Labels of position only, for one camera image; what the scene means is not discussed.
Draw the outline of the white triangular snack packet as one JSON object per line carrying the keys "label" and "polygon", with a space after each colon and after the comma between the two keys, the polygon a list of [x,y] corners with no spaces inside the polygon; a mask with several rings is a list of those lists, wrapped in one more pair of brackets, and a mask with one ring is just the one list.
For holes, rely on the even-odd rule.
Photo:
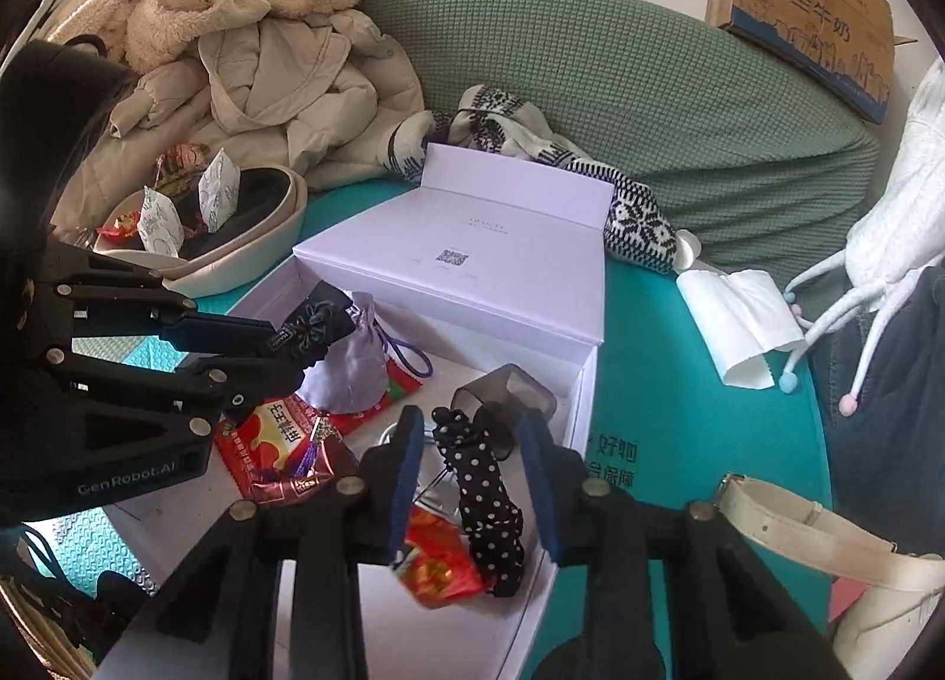
{"label": "white triangular snack packet", "polygon": [[184,243],[184,229],[175,203],[167,195],[146,187],[142,192],[138,235],[147,253],[176,258]]}
{"label": "white triangular snack packet", "polygon": [[210,233],[218,232],[239,206],[240,170],[225,151],[218,151],[198,181],[198,212]]}

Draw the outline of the black white patterned knit scarf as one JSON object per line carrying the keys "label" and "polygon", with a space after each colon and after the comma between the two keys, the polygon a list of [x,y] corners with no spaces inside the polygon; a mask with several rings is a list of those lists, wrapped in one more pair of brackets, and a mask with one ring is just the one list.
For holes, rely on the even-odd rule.
{"label": "black white patterned knit scarf", "polygon": [[381,168],[416,184],[431,144],[535,161],[612,184],[604,245],[621,261],[659,274],[679,274],[700,253],[697,238],[668,221],[649,186],[586,155],[554,133],[535,104],[493,84],[476,84],[464,91],[455,113],[423,110],[397,125],[384,141]]}

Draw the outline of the white leather handbag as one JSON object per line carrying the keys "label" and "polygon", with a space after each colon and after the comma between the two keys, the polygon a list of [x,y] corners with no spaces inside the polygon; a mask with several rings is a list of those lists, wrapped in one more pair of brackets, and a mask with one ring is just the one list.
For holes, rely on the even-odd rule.
{"label": "white leather handbag", "polygon": [[806,568],[860,584],[839,615],[835,655],[852,678],[891,678],[943,603],[943,558],[900,554],[841,515],[769,481],[729,474],[716,507],[742,536]]}

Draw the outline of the red gold snack packet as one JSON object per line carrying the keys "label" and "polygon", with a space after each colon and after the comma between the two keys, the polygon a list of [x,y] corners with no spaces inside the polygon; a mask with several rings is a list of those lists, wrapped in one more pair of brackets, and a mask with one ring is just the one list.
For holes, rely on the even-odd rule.
{"label": "red gold snack packet", "polygon": [[457,527],[418,506],[410,509],[402,547],[391,570],[413,600],[428,610],[457,605],[485,592]]}

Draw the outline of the grey transparent earbuds case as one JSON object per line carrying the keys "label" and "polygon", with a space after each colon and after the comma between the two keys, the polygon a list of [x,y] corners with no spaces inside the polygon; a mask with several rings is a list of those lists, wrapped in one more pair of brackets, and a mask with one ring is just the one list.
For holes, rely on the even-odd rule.
{"label": "grey transparent earbuds case", "polygon": [[545,422],[558,411],[558,399],[541,382],[514,363],[506,363],[453,392],[453,409],[466,414],[487,440],[498,461],[517,447],[520,418],[536,411]]}

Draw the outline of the polka dot hair scrunchie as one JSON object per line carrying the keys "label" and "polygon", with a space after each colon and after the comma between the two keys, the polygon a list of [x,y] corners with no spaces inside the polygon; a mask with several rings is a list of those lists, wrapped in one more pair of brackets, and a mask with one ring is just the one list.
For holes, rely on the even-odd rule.
{"label": "polka dot hair scrunchie", "polygon": [[501,476],[498,454],[508,450],[495,443],[498,427],[484,408],[470,418],[461,409],[437,406],[432,422],[437,451],[457,480],[461,528],[475,569],[490,595],[511,598],[526,573],[524,515]]}

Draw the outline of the white knit tasselled hat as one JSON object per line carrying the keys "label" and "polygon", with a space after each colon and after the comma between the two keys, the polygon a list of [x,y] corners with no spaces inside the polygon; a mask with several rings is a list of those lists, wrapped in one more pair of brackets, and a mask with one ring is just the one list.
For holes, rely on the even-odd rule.
{"label": "white knit tasselled hat", "polygon": [[844,271],[850,288],[817,320],[798,320],[803,344],[783,366],[778,388],[798,386],[794,368],[820,337],[836,333],[860,315],[873,317],[849,390],[839,413],[852,416],[882,333],[913,294],[921,275],[943,261],[943,63],[936,61],[916,88],[908,106],[886,189],[865,216],[849,229],[844,248],[796,275],[783,290],[796,301],[799,287],[833,271]]}

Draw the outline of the lavender tasselled sachet pouch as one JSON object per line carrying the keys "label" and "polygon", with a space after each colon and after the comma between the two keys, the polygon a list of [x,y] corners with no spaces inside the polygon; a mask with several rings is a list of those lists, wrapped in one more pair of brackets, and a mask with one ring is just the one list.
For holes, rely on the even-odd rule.
{"label": "lavender tasselled sachet pouch", "polygon": [[327,357],[304,371],[298,395],[325,414],[369,411],[387,392],[387,362],[396,363],[416,379],[431,378],[431,360],[423,350],[391,336],[376,318],[375,299],[354,291],[354,331],[331,344]]}

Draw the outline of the dark navy sweatshirt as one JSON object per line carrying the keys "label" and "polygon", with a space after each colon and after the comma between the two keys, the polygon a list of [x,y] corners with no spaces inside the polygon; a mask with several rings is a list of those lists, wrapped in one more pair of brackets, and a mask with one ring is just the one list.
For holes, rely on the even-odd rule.
{"label": "dark navy sweatshirt", "polygon": [[905,554],[943,552],[943,269],[924,271],[882,333],[846,418],[873,318],[860,315],[809,353],[830,469],[833,509]]}

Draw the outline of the flat red snack packet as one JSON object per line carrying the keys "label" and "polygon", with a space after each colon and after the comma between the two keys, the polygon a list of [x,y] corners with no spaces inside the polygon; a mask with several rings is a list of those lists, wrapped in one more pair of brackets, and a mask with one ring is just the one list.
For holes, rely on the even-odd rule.
{"label": "flat red snack packet", "polygon": [[383,413],[386,408],[418,392],[423,387],[420,379],[389,360],[389,386],[387,392],[369,411],[360,414],[325,414],[304,403],[298,395],[268,400],[237,425],[227,418],[221,419],[221,429],[214,436],[214,445],[221,459],[239,488],[243,499],[250,497],[250,480],[257,470],[282,468],[288,464],[290,454],[301,445],[312,430],[317,418],[327,418],[344,437],[351,435],[361,425]]}

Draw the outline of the pink card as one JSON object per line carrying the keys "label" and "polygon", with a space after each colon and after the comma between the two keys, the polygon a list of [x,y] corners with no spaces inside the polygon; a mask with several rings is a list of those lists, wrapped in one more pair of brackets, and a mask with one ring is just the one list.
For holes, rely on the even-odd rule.
{"label": "pink card", "polygon": [[866,590],[864,583],[849,578],[836,578],[831,584],[830,603],[828,603],[828,622],[833,624],[862,597]]}

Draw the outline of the milk cardboard carton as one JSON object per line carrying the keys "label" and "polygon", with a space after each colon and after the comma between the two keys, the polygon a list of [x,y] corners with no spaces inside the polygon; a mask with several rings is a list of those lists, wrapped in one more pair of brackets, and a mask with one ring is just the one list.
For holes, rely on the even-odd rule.
{"label": "milk cardboard carton", "polygon": [[867,122],[886,120],[902,43],[887,0],[706,0],[705,22],[804,70]]}

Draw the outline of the red candy in hat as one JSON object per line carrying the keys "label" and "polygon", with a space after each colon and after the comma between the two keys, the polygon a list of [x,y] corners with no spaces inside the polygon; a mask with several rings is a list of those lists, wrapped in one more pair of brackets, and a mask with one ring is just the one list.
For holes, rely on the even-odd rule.
{"label": "red candy in hat", "polygon": [[138,235],[139,218],[141,211],[126,211],[126,213],[115,216],[109,224],[99,226],[96,229],[99,237],[106,238],[112,243],[122,243],[131,240]]}

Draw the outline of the beige puffy jacket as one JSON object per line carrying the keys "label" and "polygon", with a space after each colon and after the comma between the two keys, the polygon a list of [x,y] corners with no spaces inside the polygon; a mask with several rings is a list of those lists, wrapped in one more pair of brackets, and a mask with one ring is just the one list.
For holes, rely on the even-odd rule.
{"label": "beige puffy jacket", "polygon": [[101,224],[181,144],[292,170],[314,190],[383,174],[396,131],[426,102],[407,51],[360,2],[64,0],[40,38],[99,38],[136,83],[67,183],[53,227]]}

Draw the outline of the dark red candy packet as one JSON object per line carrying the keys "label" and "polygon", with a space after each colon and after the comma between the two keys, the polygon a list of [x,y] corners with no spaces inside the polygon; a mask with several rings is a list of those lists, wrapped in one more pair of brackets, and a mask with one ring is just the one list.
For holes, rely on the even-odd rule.
{"label": "dark red candy packet", "polygon": [[285,467],[253,474],[250,497],[261,506],[292,506],[308,501],[344,477],[354,477],[358,468],[359,460],[340,430],[327,418],[317,418]]}

